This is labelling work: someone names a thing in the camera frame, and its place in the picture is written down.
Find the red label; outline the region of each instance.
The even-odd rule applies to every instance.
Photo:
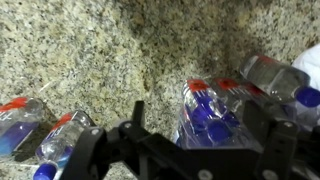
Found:
[[[62,126],[63,124],[65,124],[66,122],[70,121],[72,118],[71,113],[67,113],[65,115],[63,115],[60,120],[53,126],[53,128],[51,129],[51,131],[54,131],[55,129],[57,129],[58,127]]]
[[[0,112],[5,112],[5,111],[8,111],[10,109],[16,109],[16,108],[25,107],[27,100],[28,99],[26,97],[15,98],[15,99],[11,100],[11,102],[9,102],[8,104],[0,106]]]
[[[187,80],[187,83],[191,92],[197,92],[209,88],[209,86],[201,79],[190,79]]]
[[[259,89],[258,87],[256,87],[255,85],[251,84],[251,83],[246,83],[244,84],[244,86],[246,87],[246,89],[254,94],[254,95],[259,95],[259,94],[262,94],[263,91],[261,89]]]
[[[215,78],[214,81],[221,87],[223,90],[228,90],[234,87],[238,87],[239,84],[230,78]]]
[[[259,56],[259,59],[264,61],[264,62],[267,62],[267,63],[274,63],[275,60],[274,59],[271,59],[267,56],[263,56],[263,55],[258,55]]]

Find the white object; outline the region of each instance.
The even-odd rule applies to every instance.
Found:
[[[320,44],[317,44],[300,54],[292,63],[292,66],[307,73],[310,76],[310,86],[320,91]],[[318,117],[318,125],[320,124],[320,106],[316,109],[311,108],[307,111],[305,108],[297,108],[297,115],[302,115],[302,117],[306,118],[303,114],[308,114],[309,118]]]
[[[292,64],[311,77],[310,86],[320,91],[320,44],[303,52]]]

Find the bolt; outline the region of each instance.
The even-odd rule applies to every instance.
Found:
[[[98,134],[99,133],[99,129],[93,129],[93,130],[91,130],[91,134],[92,135],[96,135],[96,134]]]
[[[293,126],[293,124],[291,122],[285,122],[284,125],[287,126],[287,127],[292,127]]]
[[[210,171],[206,169],[201,169],[198,173],[198,177],[200,180],[212,180],[212,174]]]
[[[274,171],[268,170],[268,169],[266,169],[262,172],[262,176],[266,180],[278,180],[279,179],[278,175]]]
[[[125,127],[125,128],[130,128],[130,127],[131,127],[131,123],[126,123],[126,124],[124,125],[124,127]]]

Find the plastic water bottle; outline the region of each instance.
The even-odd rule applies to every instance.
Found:
[[[191,148],[243,148],[251,146],[238,120],[209,85],[189,79],[183,87],[177,144]]]
[[[44,104],[36,98],[19,97],[0,106],[0,156],[17,149],[43,116]]]
[[[83,111],[70,112],[62,116],[36,149],[40,167],[33,179],[52,180],[57,169],[67,163],[81,132],[90,126],[95,124]]]
[[[241,65],[240,73],[281,104],[295,100],[306,107],[320,104],[320,92],[309,86],[308,74],[269,57],[251,57]]]
[[[273,103],[267,94],[249,82],[239,84],[230,78],[214,78],[211,82],[214,91],[239,120],[242,120],[245,102],[248,100],[253,100],[277,120],[293,120],[289,112]]]

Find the speckled granite surface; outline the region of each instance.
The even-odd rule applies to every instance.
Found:
[[[0,100],[40,97],[56,117],[83,109],[107,129],[145,100],[146,128],[170,137],[186,77],[235,77],[251,51],[290,62],[319,27],[316,0],[0,0]],[[1,179],[32,177],[49,127],[2,160]]]

